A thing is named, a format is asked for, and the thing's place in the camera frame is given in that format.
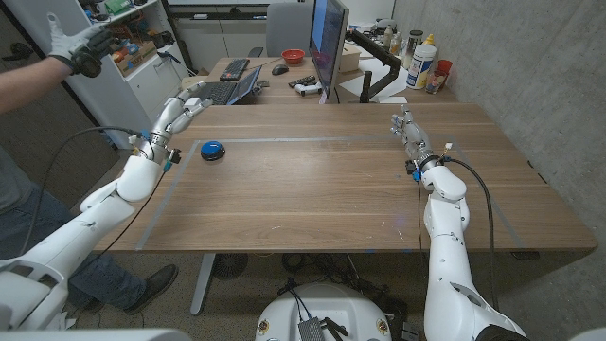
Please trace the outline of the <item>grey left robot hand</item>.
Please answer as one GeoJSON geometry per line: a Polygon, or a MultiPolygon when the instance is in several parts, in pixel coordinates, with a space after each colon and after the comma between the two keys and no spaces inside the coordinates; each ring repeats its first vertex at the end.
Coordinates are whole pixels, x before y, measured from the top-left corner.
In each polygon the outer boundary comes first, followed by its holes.
{"type": "Polygon", "coordinates": [[[151,131],[141,139],[138,156],[160,164],[170,154],[168,146],[174,135],[183,132],[204,109],[212,105],[212,99],[200,99],[195,94],[205,86],[203,81],[194,83],[176,97],[169,98],[163,111],[153,123],[151,131]]]}

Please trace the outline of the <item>person's gloved hand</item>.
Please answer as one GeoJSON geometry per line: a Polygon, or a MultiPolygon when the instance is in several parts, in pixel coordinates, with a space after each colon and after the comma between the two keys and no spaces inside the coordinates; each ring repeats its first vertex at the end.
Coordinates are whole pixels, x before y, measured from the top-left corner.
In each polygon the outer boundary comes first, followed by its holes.
{"type": "Polygon", "coordinates": [[[68,36],[63,32],[61,21],[55,13],[48,12],[46,18],[51,37],[48,56],[66,64],[72,75],[97,77],[101,73],[101,59],[112,54],[111,45],[115,42],[113,33],[105,25],[94,25],[68,36]]]}

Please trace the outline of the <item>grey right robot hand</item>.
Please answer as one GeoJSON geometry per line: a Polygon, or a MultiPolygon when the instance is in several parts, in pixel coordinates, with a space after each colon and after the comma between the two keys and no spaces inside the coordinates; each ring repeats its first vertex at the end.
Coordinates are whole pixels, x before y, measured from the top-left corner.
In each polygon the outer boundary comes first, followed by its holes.
{"type": "Polygon", "coordinates": [[[401,106],[401,114],[391,118],[390,131],[397,135],[404,145],[409,159],[419,171],[428,171],[438,165],[438,156],[434,153],[428,134],[414,121],[406,104],[401,106]]]}

